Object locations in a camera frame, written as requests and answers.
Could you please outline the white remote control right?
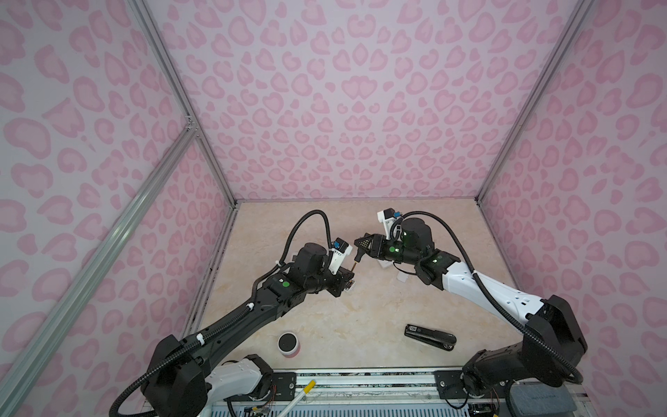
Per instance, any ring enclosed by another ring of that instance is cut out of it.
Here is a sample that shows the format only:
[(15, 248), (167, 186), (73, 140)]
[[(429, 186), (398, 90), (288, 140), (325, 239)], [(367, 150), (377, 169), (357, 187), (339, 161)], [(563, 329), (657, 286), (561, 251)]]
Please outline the white remote control right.
[(378, 263), (380, 264), (380, 267), (382, 269), (388, 269), (390, 267), (394, 267), (394, 261), (388, 261), (388, 260), (378, 260)]

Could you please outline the black yellow handled screwdriver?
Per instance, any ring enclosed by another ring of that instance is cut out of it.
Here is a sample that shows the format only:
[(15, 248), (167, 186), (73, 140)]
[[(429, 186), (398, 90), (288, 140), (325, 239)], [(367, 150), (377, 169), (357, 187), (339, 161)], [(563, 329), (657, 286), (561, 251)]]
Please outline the black yellow handled screwdriver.
[(363, 250), (362, 248), (358, 248), (358, 249), (357, 249), (357, 253), (356, 253), (355, 257), (354, 257), (354, 264), (353, 264), (353, 267), (352, 267), (352, 269), (351, 269), (352, 271), (355, 270), (355, 268), (356, 268), (357, 265), (361, 262), (361, 259), (363, 258), (364, 255), (366, 255), (366, 251)]

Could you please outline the aluminium frame strut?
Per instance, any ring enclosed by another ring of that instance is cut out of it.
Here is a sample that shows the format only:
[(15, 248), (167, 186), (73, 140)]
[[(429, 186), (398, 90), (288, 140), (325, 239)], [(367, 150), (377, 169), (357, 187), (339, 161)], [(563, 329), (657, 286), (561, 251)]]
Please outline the aluminium frame strut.
[[(1, 4), (2, 375), (185, 126), (125, 2)], [(106, 415), (182, 334), (228, 211), (193, 142), (17, 414)]]
[(527, 96), (523, 107), (519, 111), (515, 123), (509, 130), (507, 138), (501, 146), (500, 152), (494, 160), (491, 166), (491, 170), (489, 171), (488, 176), (484, 180), (481, 189), (475, 198), (477, 205), (481, 206), (486, 198), (490, 196), (493, 185), (500, 177), (501, 170), (505, 166), (505, 163), (509, 160), (513, 149), (521, 139), (521, 136), (525, 131), (530, 118), (533, 116), (536, 109), (538, 109), (540, 101), (547, 92), (550, 83), (556, 76), (559, 67), (566, 60), (567, 55), (575, 45), (579, 33), (585, 27), (586, 21), (592, 14), (595, 6), (596, 1), (593, 0), (578, 0), (575, 3), (573, 12), (568, 18), (564, 29), (559, 34), (557, 42), (552, 48), (552, 52), (545, 61), (544, 68), (540, 71), (540, 74), (538, 74), (538, 78), (533, 85), (530, 94)]

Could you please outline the aluminium frame strut right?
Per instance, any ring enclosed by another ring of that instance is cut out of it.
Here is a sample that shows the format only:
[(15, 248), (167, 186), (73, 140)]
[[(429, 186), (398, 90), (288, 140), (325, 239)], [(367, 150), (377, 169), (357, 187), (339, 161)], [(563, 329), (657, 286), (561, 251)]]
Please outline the aluminium frame strut right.
[(547, 92), (550, 83), (556, 76), (559, 67), (566, 60), (567, 55), (575, 45), (579, 33), (585, 27), (586, 21), (592, 14), (595, 6), (596, 1), (593, 0), (578, 0), (575, 3), (573, 12), (568, 18), (564, 29), (559, 34), (557, 42), (552, 48), (552, 52), (545, 61), (544, 68), (540, 71), (540, 74), (538, 74), (538, 78), (533, 85), (530, 94), (527, 96), (523, 107), (519, 111), (515, 123), (509, 130), (507, 138), (501, 146), (500, 152), (494, 160), (491, 166), (491, 170), (489, 171), (488, 176), (484, 180), (481, 189), (475, 198), (477, 205), (481, 206), (486, 198), (490, 196), (493, 185), (500, 177), (501, 170), (505, 166), (505, 163), (509, 160), (513, 149), (521, 139), (521, 136), (525, 131), (530, 118), (533, 116), (536, 109), (538, 109), (540, 101)]

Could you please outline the black stapler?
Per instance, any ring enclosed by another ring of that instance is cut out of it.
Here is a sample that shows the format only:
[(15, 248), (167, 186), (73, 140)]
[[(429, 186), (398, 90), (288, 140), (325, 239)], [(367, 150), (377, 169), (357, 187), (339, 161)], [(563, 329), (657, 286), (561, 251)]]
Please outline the black stapler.
[(406, 325), (404, 336), (444, 351), (452, 351), (457, 343), (453, 334), (413, 324)]

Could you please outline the pink black tape roll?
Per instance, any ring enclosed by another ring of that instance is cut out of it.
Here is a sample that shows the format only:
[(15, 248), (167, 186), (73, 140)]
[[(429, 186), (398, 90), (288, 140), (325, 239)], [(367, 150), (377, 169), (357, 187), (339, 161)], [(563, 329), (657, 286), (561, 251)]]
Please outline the pink black tape roll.
[(300, 341), (295, 333), (285, 332), (278, 338), (277, 347), (283, 356), (293, 358), (300, 352)]

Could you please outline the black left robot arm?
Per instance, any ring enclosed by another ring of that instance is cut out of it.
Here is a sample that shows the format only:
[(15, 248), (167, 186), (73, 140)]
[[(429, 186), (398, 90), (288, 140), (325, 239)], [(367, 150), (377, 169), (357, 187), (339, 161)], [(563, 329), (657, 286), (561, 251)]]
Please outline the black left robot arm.
[(307, 243), (293, 262), (270, 273), (246, 302), (226, 316), (181, 340), (173, 335), (162, 339), (147, 371), (119, 394), (109, 415), (122, 415), (121, 406), (135, 391), (151, 405), (150, 416), (199, 415), (214, 391), (208, 377), (250, 335), (285, 316), (307, 295), (326, 291), (339, 297), (350, 288), (354, 274), (342, 262), (351, 252), (342, 239), (336, 239), (332, 248)]

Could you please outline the grey cloth pad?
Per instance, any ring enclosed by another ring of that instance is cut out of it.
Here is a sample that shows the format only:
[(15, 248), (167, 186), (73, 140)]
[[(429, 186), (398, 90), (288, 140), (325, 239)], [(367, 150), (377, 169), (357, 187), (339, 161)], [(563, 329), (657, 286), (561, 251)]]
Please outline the grey cloth pad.
[(513, 384), (505, 394), (512, 416), (571, 416), (577, 405), (566, 387)]

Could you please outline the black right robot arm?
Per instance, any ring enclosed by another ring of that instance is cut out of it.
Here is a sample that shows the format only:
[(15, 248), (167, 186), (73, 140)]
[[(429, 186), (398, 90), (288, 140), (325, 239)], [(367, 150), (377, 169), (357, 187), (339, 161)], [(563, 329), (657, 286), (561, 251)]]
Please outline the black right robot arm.
[(461, 370), (460, 389), (481, 397), (500, 383), (526, 379), (549, 387), (582, 384), (578, 363), (588, 345), (569, 302), (557, 295), (530, 295), (482, 274), (452, 227), (439, 219), (459, 253), (441, 250), (425, 217), (424, 211), (409, 212), (386, 222), (384, 233), (357, 238), (355, 259), (410, 265), (425, 285), (469, 300), (522, 335), (521, 342), (508, 347), (477, 352)]

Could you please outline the aluminium rail base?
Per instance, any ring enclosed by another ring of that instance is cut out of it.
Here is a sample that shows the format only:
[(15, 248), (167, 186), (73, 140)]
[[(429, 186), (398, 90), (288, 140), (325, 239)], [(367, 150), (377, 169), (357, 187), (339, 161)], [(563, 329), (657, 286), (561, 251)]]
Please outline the aluminium rail base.
[(267, 398), (218, 401), (204, 416), (280, 416), (309, 382), (289, 416), (510, 416), (505, 383), (481, 398), (456, 389), (458, 368), (278, 369)]

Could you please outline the aluminium frame strut left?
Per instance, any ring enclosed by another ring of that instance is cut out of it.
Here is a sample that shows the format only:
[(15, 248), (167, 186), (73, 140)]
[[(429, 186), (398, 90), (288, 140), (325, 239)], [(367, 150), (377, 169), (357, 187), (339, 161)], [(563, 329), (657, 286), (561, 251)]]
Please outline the aluminium frame strut left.
[[(125, 2), (1, 4), (2, 375), (185, 126)], [(228, 211), (193, 142), (17, 414), (106, 415), (182, 334)]]

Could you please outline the yellow capped white marker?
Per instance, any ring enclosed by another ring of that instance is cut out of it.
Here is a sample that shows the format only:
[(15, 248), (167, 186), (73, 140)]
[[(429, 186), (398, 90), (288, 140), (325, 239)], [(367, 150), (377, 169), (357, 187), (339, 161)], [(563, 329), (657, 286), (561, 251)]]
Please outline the yellow capped white marker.
[(306, 384), (290, 382), (287, 389), (276, 396), (275, 415), (288, 416), (292, 410), (299, 405), (305, 397), (315, 388), (316, 380), (310, 380)]

